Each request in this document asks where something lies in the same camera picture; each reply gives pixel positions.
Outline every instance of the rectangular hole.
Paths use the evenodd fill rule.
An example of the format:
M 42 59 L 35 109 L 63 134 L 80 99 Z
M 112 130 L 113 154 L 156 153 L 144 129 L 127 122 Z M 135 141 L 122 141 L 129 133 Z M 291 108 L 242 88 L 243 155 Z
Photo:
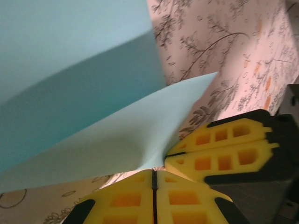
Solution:
M 199 204 L 194 191 L 170 191 L 168 197 L 169 204 Z
M 257 150 L 254 148 L 241 150 L 238 152 L 240 165 L 254 163 L 257 159 Z
M 210 224 L 205 212 L 172 212 L 173 224 Z
M 232 156 L 223 155 L 218 157 L 218 169 L 219 170 L 231 170 L 232 168 Z
M 114 196 L 111 207 L 132 207 L 140 206 L 141 194 L 140 193 L 123 193 Z
M 200 157 L 195 160 L 195 170 L 209 170 L 211 169 L 211 157 Z
M 107 216 L 103 224 L 137 224 L 137 216 Z
M 211 139 L 210 133 L 200 135 L 196 139 L 196 145 L 203 145 L 203 144 L 210 143 L 210 139 Z
M 233 136 L 234 137 L 247 135 L 249 133 L 250 133 L 250 129 L 247 125 L 239 125 L 239 126 L 233 127 Z
M 228 139 L 228 132 L 227 130 L 220 130 L 216 132 L 215 141 L 222 141 Z

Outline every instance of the orange dot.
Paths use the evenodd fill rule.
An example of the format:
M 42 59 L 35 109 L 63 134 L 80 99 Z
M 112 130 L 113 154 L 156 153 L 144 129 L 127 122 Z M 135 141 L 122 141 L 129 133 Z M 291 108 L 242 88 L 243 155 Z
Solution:
M 271 102 L 271 95 L 269 95 L 265 101 L 265 104 L 263 105 L 264 110 L 268 110 Z
M 262 34 L 262 20 L 259 20 L 258 24 L 257 24 L 257 37 L 260 38 L 261 34 Z
M 267 82 L 266 82 L 265 91 L 268 91 L 268 89 L 270 88 L 270 85 L 271 85 L 271 77 L 269 77 Z
M 260 63 L 257 63 L 257 64 L 256 64 L 256 68 L 254 69 L 254 75 L 255 75 L 255 76 L 257 75 L 257 73 L 258 73 L 258 71 L 260 70 L 260 68 L 261 68 L 261 64 L 260 64 Z

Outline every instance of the botanical print pattern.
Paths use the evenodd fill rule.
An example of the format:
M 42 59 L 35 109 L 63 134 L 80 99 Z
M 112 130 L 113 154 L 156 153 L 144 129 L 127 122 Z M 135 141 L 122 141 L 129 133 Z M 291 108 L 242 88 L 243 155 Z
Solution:
M 181 138 L 242 112 L 275 113 L 285 85 L 299 74 L 298 0 L 147 1 L 168 85 L 219 72 L 183 124 Z M 136 172 L 2 193 L 0 223 L 59 224 L 80 198 Z
M 180 138 L 200 125 L 277 110 L 299 58 L 284 0 L 149 0 L 167 84 L 218 71 Z

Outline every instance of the black corner piece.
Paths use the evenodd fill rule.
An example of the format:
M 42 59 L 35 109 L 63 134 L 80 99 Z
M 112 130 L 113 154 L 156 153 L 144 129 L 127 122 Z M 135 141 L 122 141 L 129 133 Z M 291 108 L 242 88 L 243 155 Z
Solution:
M 83 224 L 94 204 L 93 199 L 77 204 L 62 224 Z
M 247 113 L 242 113 L 242 114 L 239 114 L 239 115 L 236 115 L 233 117 L 213 121 L 210 124 L 208 124 L 207 127 L 215 127 L 218 125 L 223 125 L 225 123 L 232 122 L 234 120 L 238 120 L 238 119 L 242 119 L 242 118 L 248 118 L 248 119 L 256 120 L 256 121 L 263 123 L 265 120 L 268 120 L 268 117 L 270 117 L 269 112 L 266 110 L 260 109 L 260 110 L 250 111 Z
M 250 224 L 233 202 L 217 197 L 215 202 L 229 224 Z
M 165 156 L 165 159 L 166 159 L 167 157 L 172 157 L 172 156 L 177 156 L 177 155 L 183 155 L 183 154 L 186 154 L 186 152 L 180 152 L 180 153 L 175 153 L 175 154 L 171 154 L 171 155 L 166 155 L 166 156 Z

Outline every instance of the yellow foam block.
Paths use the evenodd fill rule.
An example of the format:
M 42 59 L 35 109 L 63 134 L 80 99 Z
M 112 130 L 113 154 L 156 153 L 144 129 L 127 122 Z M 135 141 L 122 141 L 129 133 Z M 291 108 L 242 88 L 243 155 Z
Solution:
M 206 184 L 145 170 L 80 202 L 95 201 L 83 224 L 153 224 L 154 214 L 159 224 L 228 224 L 215 202 L 219 197 L 231 202 Z
M 167 157 L 167 171 L 203 182 L 206 176 L 256 172 L 272 157 L 277 143 L 267 140 L 218 147 Z
M 247 118 L 214 127 L 205 125 L 185 137 L 167 155 L 181 152 L 190 153 L 263 140 L 266 138 L 266 133 L 271 131 L 271 128 L 264 127 L 262 123 Z
M 228 196 L 166 171 L 157 173 L 157 182 L 159 224 L 228 224 L 214 201 L 231 201 Z
M 95 200 L 84 224 L 153 224 L 152 170 L 145 170 L 84 197 Z

